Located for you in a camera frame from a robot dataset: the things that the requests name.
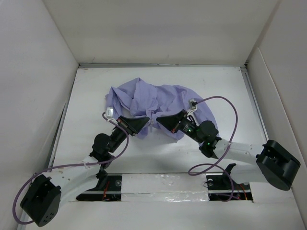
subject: purple cloth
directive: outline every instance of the purple cloth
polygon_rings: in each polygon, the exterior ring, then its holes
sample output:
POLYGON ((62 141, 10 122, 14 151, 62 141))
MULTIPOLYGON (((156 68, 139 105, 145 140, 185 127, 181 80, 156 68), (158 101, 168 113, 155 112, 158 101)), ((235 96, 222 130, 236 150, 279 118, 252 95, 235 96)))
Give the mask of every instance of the purple cloth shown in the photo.
MULTIPOLYGON (((172 134, 157 123, 156 118, 177 114, 182 109, 189 110, 189 99, 199 101, 202 98, 193 90, 180 85, 154 86, 141 78, 136 78, 118 88, 111 87, 109 94, 106 95, 106 107, 113 107, 115 119, 123 115, 122 107, 129 110, 133 117, 149 117, 149 122, 138 134, 139 138, 147 136, 148 128, 152 126, 179 140, 183 138, 184 133, 179 131, 172 134)), ((200 124, 205 120, 211 120, 217 128, 215 118, 206 102, 198 104, 197 107, 197 111, 193 113, 196 121, 200 124)))

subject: transparent plastic sheet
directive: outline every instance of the transparent plastic sheet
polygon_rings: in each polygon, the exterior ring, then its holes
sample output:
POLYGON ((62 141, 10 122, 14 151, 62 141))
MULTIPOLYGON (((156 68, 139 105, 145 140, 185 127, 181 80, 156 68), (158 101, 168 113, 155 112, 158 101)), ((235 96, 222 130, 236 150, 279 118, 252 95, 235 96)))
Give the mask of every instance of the transparent plastic sheet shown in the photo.
POLYGON ((209 201, 206 176, 186 173, 124 174, 121 200, 133 202, 209 201))

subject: table surface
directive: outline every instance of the table surface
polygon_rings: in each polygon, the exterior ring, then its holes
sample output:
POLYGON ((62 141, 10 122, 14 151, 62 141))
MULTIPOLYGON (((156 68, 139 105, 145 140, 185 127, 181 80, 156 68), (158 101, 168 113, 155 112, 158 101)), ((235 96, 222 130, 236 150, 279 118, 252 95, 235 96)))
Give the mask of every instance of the table surface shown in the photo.
MULTIPOLYGON (((111 86, 119 86, 136 77, 153 85, 183 85, 203 98, 220 95, 228 98, 238 111, 235 142, 263 144, 266 138, 257 111, 251 101, 249 88, 239 67, 146 67, 78 69, 72 89, 63 129, 54 159, 54 165, 81 161, 91 151, 98 133, 109 134, 113 128, 101 113, 105 108, 105 95, 111 86)), ((220 136, 231 136, 235 115, 228 103, 220 99, 208 101, 220 136)), ((213 163, 198 150, 196 142, 184 137, 178 142, 154 129, 144 140, 131 138, 127 151, 112 162, 108 173, 124 173, 123 189, 128 193, 146 192, 153 180, 141 173, 186 173, 199 163, 213 163)), ((221 166, 227 166, 228 160, 221 166)), ((190 191, 199 191, 202 181, 189 181, 184 174, 178 190, 193 185, 190 191)), ((165 183, 154 182, 159 190, 165 183)), ((128 197, 122 202, 71 202, 56 218, 42 229, 305 229, 292 191, 280 191, 267 183, 251 183, 254 203, 249 201, 161 202, 145 199, 138 202, 128 197)), ((27 230, 36 230, 34 224, 27 230)))

